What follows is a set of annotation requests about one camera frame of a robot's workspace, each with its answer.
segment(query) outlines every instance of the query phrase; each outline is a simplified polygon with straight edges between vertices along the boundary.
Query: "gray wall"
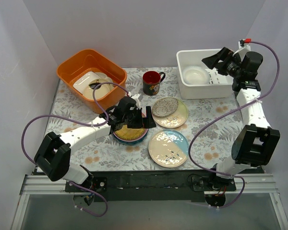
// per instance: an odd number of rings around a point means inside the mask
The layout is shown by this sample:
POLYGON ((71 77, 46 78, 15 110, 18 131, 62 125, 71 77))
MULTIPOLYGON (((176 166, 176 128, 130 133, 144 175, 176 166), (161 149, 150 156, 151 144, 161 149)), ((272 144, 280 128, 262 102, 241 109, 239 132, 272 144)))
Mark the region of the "gray wall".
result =
POLYGON ((122 67, 161 67, 179 50, 236 48, 264 0, 24 2, 58 63, 93 48, 122 67))
MULTIPOLYGON (((263 104, 268 121, 281 133, 280 142, 266 170, 275 176, 288 218, 288 0, 266 1, 248 37, 269 44, 280 59, 279 81, 263 104)), ((258 80, 266 91, 275 77, 275 60, 269 52, 258 46, 253 45, 252 50, 264 54, 258 80)))
MULTIPOLYGON (((10 229, 24 175, 34 168, 20 137, 29 120, 49 113, 56 66, 23 1, 0 0, 0 230, 10 229)), ((37 122, 26 135, 31 156, 45 125, 37 122)))

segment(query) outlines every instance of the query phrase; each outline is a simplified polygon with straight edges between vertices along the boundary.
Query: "mug handle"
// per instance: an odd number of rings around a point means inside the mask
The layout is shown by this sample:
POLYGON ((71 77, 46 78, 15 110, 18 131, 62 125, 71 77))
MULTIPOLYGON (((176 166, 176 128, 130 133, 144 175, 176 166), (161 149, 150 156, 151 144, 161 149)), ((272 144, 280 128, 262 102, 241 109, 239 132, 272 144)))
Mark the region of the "mug handle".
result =
POLYGON ((160 80, 160 82, 162 82, 165 78, 165 72, 160 72, 159 74, 160 74, 160 76, 163 75, 163 77, 161 77, 161 80, 160 80))

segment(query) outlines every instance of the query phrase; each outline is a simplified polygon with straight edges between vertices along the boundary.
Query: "gray floor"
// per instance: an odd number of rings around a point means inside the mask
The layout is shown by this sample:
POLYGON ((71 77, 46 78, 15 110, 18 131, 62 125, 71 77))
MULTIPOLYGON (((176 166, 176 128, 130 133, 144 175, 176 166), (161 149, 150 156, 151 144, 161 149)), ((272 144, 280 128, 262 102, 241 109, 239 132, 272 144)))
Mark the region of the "gray floor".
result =
MULTIPOLYGON (((236 195, 227 195, 231 200, 236 195)), ((104 210, 103 203, 90 206, 104 210)), ((205 230, 280 229, 269 194, 244 194, 222 210, 199 207, 186 201, 109 202, 108 213, 95 218, 75 209, 71 195, 31 195, 23 230, 205 230)))

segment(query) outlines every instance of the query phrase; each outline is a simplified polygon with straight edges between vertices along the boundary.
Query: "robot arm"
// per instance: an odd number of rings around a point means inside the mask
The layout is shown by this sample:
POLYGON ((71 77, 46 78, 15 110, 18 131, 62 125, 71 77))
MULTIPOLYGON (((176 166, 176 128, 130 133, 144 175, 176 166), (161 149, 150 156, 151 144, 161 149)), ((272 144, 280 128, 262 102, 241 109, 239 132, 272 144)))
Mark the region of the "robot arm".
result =
MULTIPOLYGON (((260 97, 261 88, 255 78, 262 61, 263 56, 252 52, 247 40, 240 41, 240 49, 235 53, 224 47, 202 60, 210 69, 216 68, 219 74, 233 77, 232 89, 239 106, 260 97)), ((245 169, 267 165, 280 138, 279 131, 272 129, 265 118, 260 101, 243 108, 241 113, 244 128, 233 143, 231 156, 213 167, 232 176, 215 173, 212 180, 218 185, 226 185, 229 179, 245 169)))
POLYGON ((146 117, 142 117, 140 106, 140 95, 124 97, 117 106, 107 110, 109 120, 106 115, 101 114, 95 118, 91 127, 79 127, 75 130, 56 135, 54 132, 48 133, 39 147, 34 161, 51 181, 65 179, 90 188, 93 176, 82 165, 70 163, 70 157, 77 150, 89 144, 95 139, 105 137, 121 129, 123 125, 128 128, 153 128, 156 124, 152 118, 150 106, 146 107, 146 117))

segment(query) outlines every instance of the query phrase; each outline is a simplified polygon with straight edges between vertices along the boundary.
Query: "cable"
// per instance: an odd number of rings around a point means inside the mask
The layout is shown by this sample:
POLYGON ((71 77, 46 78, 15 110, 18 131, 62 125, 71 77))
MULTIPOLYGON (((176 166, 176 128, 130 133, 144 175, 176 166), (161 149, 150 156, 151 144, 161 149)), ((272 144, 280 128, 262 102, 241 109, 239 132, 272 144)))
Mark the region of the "cable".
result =
MULTIPOLYGON (((188 150, 189 158, 190 158, 190 160, 191 160, 197 167, 199 167, 199 168, 201 168, 201 169, 203 169, 203 170, 206 170, 206 171, 208 171, 208 172, 211 172, 211 173, 218 173, 218 174, 221 174, 221 175, 224 175, 224 176, 232 176, 232 175, 230 175, 230 174, 228 174, 228 173, 214 171, 214 170, 211 170, 211 169, 208 169, 208 168, 205 168, 205 167, 199 165, 199 164, 192 158, 192 156, 191 156, 191 148, 192 148, 192 145, 193 145, 194 141, 198 138, 198 136, 199 136, 205 129, 207 129, 209 126, 211 126, 211 125, 214 124, 215 122, 217 122, 217 121, 221 120, 222 118, 224 118, 224 117, 226 117, 226 116, 228 116, 228 115, 230 115, 230 114, 232 114, 232 113, 235 113, 235 112, 237 112, 237 111, 239 111, 239 110, 241 110, 241 109, 243 109, 243 108, 245 108, 245 107, 247 107, 247 106, 249 106, 249 105, 257 102, 258 100, 261 100, 261 99, 265 98, 266 96, 268 96, 268 95, 271 93, 271 91, 273 90, 273 88, 275 87, 276 82, 277 82, 277 79, 278 79, 278 76, 279 76, 279 67, 280 67, 280 66, 279 66, 279 59, 278 59, 278 56, 277 56, 276 52, 275 52, 270 46, 268 46, 268 45, 266 45, 266 44, 264 44, 264 43, 254 42, 254 41, 250 41, 250 43, 254 43, 254 44, 258 44, 258 45, 264 46, 264 47, 268 48, 268 49, 273 53, 273 55, 274 55, 274 57, 275 57, 275 59, 276 59, 276 64, 277 64, 276 76, 275 76, 274 82, 273 82, 270 90, 269 90, 267 93, 265 93, 264 95, 260 96, 260 97, 257 98, 256 100, 253 100, 253 101, 251 101, 251 102, 249 102, 249 103, 247 103, 247 104, 245 104, 245 105, 243 105, 243 106, 240 106, 240 107, 238 107, 238 108, 236 108, 236 109, 234 109, 234 110, 232 110, 232 111, 230 111, 230 112, 228 112, 228 113, 226 113, 226 114, 224 114, 224 115, 216 118, 216 119, 213 120, 212 122, 210 122, 210 123, 208 123, 207 125, 205 125, 205 126, 193 137, 193 139, 191 140, 191 143, 190 143, 190 145, 189 145, 189 150, 188 150)), ((233 203, 235 203, 235 202, 239 199, 239 197, 240 197, 241 194, 243 193, 243 190, 244 190, 244 188, 245 188, 245 180, 244 180, 243 177, 241 177, 241 176, 234 176, 234 177, 235 177, 235 178, 240 178, 240 179, 242 180, 243 185, 242 185, 241 191, 240 191, 240 193, 236 196, 236 198, 233 199, 230 203, 228 203, 228 204, 226 204, 226 205, 224 205, 224 206, 221 206, 221 207, 219 207, 219 208, 224 208, 224 207, 228 207, 228 206, 232 205, 233 203)))
MULTIPOLYGON (((105 120, 105 122, 103 122, 103 123, 93 125, 94 127, 103 126, 104 124, 106 124, 106 123, 109 121, 108 113, 107 113, 107 112, 104 110, 104 108, 98 103, 98 101, 96 100, 96 97, 95 97, 95 90, 96 90, 97 88, 99 88, 99 87, 100 87, 101 85, 103 85, 103 84, 116 85, 116 86, 120 87, 121 89, 123 89, 125 92, 127 92, 127 95, 129 94, 129 92, 128 92, 125 88, 123 88, 122 86, 120 86, 120 85, 117 84, 117 83, 113 83, 113 82, 103 82, 103 83, 98 84, 98 85, 94 88, 94 90, 93 90, 93 99, 94 99, 95 103, 97 104, 97 106, 101 109, 101 111, 106 115, 106 120, 105 120)), ((40 118, 43 118, 43 117, 55 117, 55 118, 60 118, 60 119, 66 120, 66 121, 74 122, 74 123, 80 124, 80 125, 82 125, 82 126, 87 126, 87 127, 91 127, 91 126, 92 126, 92 124, 87 124, 87 123, 83 123, 83 122, 80 122, 80 121, 75 121, 75 120, 73 120, 73 119, 69 119, 69 118, 66 118, 66 117, 63 117, 63 116, 58 116, 58 115, 41 115, 41 116, 37 116, 37 117, 33 118, 33 119, 32 119, 31 121, 29 121, 28 124, 24 127, 24 130, 23 130, 23 133, 22 133, 22 136, 21 136, 21 148, 22 148, 22 150, 23 150, 23 152, 24 152, 24 155, 25 155, 25 156, 28 158, 28 160, 31 161, 33 164, 35 164, 34 160, 28 155, 28 153, 25 151, 25 148, 24 148, 24 136, 25 136, 25 133, 26 133, 28 127, 30 126, 30 124, 32 124, 34 121, 36 121, 36 120, 38 120, 38 119, 40 119, 40 118)), ((94 212, 92 212, 92 211, 90 211, 90 210, 88 210, 88 209, 86 209, 86 208, 83 208, 83 207, 79 206, 79 207, 80 207, 80 210, 83 210, 83 211, 85 211, 85 212, 87 212, 87 213, 89 213, 89 214, 91 214, 92 216, 95 216, 95 217, 102 217, 103 215, 105 215, 105 213, 106 213, 107 210, 108 210, 108 202, 107 202, 107 200, 106 200, 101 194, 99 194, 99 193, 97 193, 97 192, 95 192, 95 191, 93 191, 93 190, 84 188, 84 187, 76 184, 76 183, 73 182, 73 181, 69 181, 69 183, 71 183, 73 186, 76 186, 76 187, 78 187, 78 188, 80 188, 80 189, 86 190, 86 191, 88 191, 88 192, 90 192, 90 193, 92 193, 92 194, 97 195, 97 196, 100 197, 100 198, 105 202, 105 204, 106 204, 106 210, 105 210, 102 214, 96 214, 96 213, 94 213, 94 212)))

